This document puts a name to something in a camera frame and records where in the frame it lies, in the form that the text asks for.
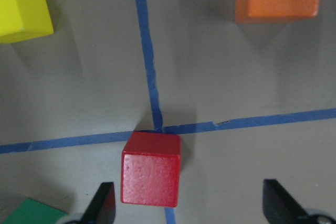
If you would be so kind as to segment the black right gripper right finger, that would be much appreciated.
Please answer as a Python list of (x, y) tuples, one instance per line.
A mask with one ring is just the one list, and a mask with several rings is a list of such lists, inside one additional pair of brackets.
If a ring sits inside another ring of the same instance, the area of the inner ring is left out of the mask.
[(262, 188), (262, 209), (268, 223), (312, 223), (310, 215), (276, 179), (264, 179)]

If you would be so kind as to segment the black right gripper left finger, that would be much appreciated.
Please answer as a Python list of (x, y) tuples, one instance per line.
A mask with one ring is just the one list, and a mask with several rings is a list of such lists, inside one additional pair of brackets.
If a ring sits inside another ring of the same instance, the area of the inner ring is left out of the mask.
[(116, 216), (115, 203), (114, 183), (101, 183), (82, 215), (81, 223), (113, 224)]

